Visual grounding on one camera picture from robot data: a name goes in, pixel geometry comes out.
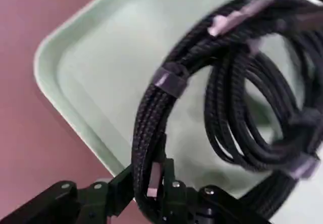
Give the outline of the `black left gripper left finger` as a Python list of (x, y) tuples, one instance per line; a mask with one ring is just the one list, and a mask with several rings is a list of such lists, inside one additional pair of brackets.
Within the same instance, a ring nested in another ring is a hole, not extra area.
[(59, 181), (1, 219), (1, 223), (110, 223), (133, 197), (128, 166), (110, 181), (96, 181), (82, 189), (72, 181)]

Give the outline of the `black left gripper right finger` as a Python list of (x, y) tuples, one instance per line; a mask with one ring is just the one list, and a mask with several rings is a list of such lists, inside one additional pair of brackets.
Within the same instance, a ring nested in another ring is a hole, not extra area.
[(164, 163), (164, 186), (157, 223), (270, 223), (215, 185), (198, 191), (175, 178), (174, 161)]

